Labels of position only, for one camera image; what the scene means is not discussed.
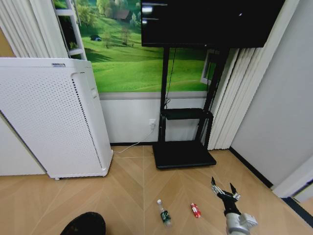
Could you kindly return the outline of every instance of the air purifier vent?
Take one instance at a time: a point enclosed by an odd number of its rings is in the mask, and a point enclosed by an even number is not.
[[[78,98],[78,102],[79,102],[80,108],[82,109],[82,113],[83,113],[83,115],[84,115],[84,119],[85,119],[85,122],[86,122],[86,125],[87,125],[87,128],[88,128],[88,132],[89,132],[89,134],[90,134],[90,138],[91,138],[91,141],[92,141],[94,150],[95,150],[96,155],[97,155],[97,158],[98,158],[98,162],[99,162],[99,164],[100,164],[100,166],[101,166],[101,168],[102,168],[102,164],[101,164],[101,162],[100,162],[99,154],[98,154],[96,145],[94,144],[93,137],[92,137],[92,134],[91,134],[89,125],[88,125],[88,121],[87,121],[87,118],[86,118],[86,115],[85,115],[85,111],[84,111],[82,102],[80,101],[79,94],[78,94],[78,91],[77,91],[77,89],[76,89],[76,85],[75,85],[74,79],[72,79],[72,83],[73,83],[73,86],[74,86],[74,89],[75,89],[75,92],[76,92],[76,95],[77,95],[77,98]]]

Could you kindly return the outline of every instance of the plastic bottle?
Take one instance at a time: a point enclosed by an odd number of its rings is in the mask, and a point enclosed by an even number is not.
[[[163,221],[163,224],[166,227],[171,227],[172,226],[171,217],[170,217],[168,211],[166,211],[164,209],[161,199],[157,200],[157,205],[158,205],[158,208],[159,208],[159,211],[160,211],[160,215],[161,215],[161,219]]]

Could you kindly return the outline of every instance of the wall mural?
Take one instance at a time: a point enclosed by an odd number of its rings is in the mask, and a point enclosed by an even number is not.
[[[65,0],[54,2],[56,8],[66,8]],[[160,91],[163,49],[141,46],[140,2],[76,0],[76,7],[98,91]],[[67,42],[67,45],[75,48],[75,42]],[[169,74],[173,55],[172,48]],[[205,55],[203,49],[177,49],[170,91],[206,90],[206,84],[200,82]]]

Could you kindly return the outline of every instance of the white power cord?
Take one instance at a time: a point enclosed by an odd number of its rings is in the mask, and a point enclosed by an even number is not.
[[[137,145],[137,144],[139,144],[140,142],[143,142],[145,139],[147,139],[147,138],[153,133],[154,130],[155,130],[155,127],[151,130],[151,132],[150,132],[143,140],[139,141],[138,143],[135,143],[135,144],[133,144],[133,145],[131,145],[131,146],[125,148],[123,151],[120,151],[120,152],[114,152],[114,151],[113,151],[113,153],[122,153],[122,152],[124,152],[125,150],[127,150],[127,149],[129,149],[129,148],[131,148],[131,147],[133,147],[133,146],[135,146],[135,145]]]

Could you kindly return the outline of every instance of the white curtain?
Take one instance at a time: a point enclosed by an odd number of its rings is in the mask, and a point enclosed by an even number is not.
[[[51,0],[0,0],[0,27],[17,57],[68,58]]]
[[[285,1],[263,48],[231,50],[212,106],[209,150],[230,147],[298,3]]]

